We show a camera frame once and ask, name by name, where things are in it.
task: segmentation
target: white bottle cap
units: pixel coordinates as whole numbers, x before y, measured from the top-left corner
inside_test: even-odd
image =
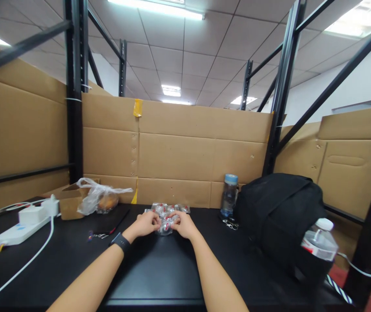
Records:
[[[326,218],[318,219],[316,225],[325,231],[331,231],[333,229],[333,222]]]

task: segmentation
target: black wristwatch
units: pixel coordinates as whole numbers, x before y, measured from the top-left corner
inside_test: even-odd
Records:
[[[120,248],[122,248],[122,251],[124,252],[124,254],[126,254],[126,252],[129,250],[130,248],[130,242],[123,237],[122,233],[119,232],[118,235],[116,235],[116,237],[111,241],[111,243],[109,244],[109,246],[112,246],[113,244],[116,244],[118,245]]]

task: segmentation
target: blue bottle cap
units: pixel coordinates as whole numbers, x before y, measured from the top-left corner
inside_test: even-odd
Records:
[[[230,184],[230,185],[238,185],[238,176],[227,173],[225,175],[225,183]]]

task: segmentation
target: black backpack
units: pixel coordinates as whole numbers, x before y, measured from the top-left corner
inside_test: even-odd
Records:
[[[273,173],[244,185],[235,217],[253,244],[286,272],[295,276],[297,268],[308,284],[322,284],[332,263],[301,247],[305,232],[326,217],[322,190],[310,178]]]

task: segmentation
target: yellow tape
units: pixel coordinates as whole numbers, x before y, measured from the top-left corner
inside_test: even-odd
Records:
[[[137,198],[138,198],[138,177],[137,177],[137,188],[135,190],[135,195],[133,196],[133,199],[130,203],[136,205],[137,204]]]
[[[142,116],[142,102],[140,99],[135,99],[135,106],[133,107],[133,115],[135,117]]]

